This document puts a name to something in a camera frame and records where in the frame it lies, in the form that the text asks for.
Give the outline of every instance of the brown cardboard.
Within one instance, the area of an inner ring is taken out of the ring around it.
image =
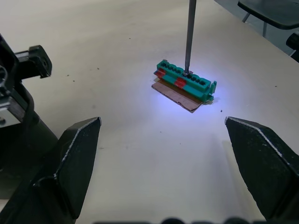
[[[158,80],[151,87],[191,113],[202,105],[202,101],[199,99],[164,80]]]

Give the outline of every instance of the table surface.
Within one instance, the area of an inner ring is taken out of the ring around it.
[[[53,132],[102,118],[78,224],[261,219],[226,116],[269,126],[299,152],[299,64],[213,0],[198,1],[191,70],[218,82],[214,103],[192,114],[151,88],[162,59],[184,65],[187,11],[187,0],[1,6],[1,33],[13,50],[41,44],[52,60],[52,77],[24,84]]]

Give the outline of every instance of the green terminal block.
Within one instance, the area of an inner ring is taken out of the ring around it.
[[[157,65],[157,71],[155,71],[154,74],[160,79],[185,90],[202,102],[212,101],[214,99],[212,94],[215,93],[216,81],[212,83],[192,73],[184,76],[184,69],[170,64],[166,60],[163,60]]]

